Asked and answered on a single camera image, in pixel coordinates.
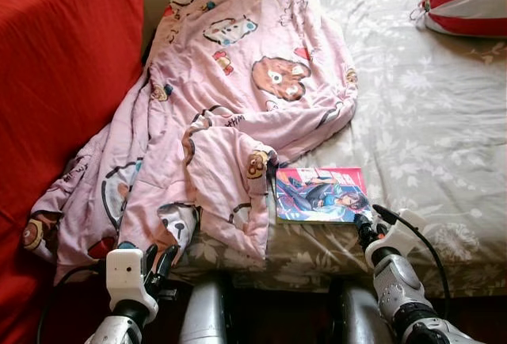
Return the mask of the colourful comic book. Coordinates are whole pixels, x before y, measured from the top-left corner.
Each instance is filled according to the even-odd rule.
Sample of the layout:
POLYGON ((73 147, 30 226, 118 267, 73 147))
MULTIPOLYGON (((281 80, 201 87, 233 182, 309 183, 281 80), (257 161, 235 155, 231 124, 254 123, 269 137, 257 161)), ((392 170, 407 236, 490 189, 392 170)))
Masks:
POLYGON ((372 217, 359 167, 279 169, 274 181, 276 218, 305 224, 354 224, 372 217))

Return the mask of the silver robot left leg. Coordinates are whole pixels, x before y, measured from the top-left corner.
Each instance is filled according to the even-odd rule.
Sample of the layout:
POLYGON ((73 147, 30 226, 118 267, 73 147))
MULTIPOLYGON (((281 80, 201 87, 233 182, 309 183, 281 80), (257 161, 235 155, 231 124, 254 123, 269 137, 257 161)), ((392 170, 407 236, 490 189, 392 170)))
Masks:
POLYGON ((231 344, 226 312, 225 273, 207 273, 193 282, 178 344, 231 344))

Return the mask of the grey floral bed sheet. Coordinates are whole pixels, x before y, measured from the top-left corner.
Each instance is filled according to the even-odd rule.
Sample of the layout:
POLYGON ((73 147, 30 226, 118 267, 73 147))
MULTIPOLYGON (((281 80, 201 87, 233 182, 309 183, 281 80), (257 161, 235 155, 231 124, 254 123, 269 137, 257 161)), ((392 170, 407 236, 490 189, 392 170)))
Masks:
POLYGON ((322 0, 360 84, 351 126, 298 166, 359 167, 369 199, 424 218, 410 254, 427 296, 506 292, 507 43, 425 28, 420 0, 322 0))

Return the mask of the pink cartoon print blanket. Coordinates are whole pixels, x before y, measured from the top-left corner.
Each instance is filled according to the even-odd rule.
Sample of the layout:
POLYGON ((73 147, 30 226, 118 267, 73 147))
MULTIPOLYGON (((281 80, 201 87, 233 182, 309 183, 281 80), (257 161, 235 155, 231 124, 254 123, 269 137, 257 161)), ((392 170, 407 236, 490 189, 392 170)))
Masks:
POLYGON ((275 170, 352 120, 357 73, 319 0, 171 0, 112 119, 29 209, 22 249, 63 276, 119 246, 221 243, 267 262, 275 170))

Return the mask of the large red fabric cushion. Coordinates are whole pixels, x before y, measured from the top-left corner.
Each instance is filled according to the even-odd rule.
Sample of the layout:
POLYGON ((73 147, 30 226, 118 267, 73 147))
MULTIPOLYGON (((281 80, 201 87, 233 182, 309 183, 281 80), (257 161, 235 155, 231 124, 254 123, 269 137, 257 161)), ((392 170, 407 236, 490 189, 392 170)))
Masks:
POLYGON ((28 344, 54 267, 29 209, 112 119, 142 67, 143 0, 0 0, 0 344, 28 344))

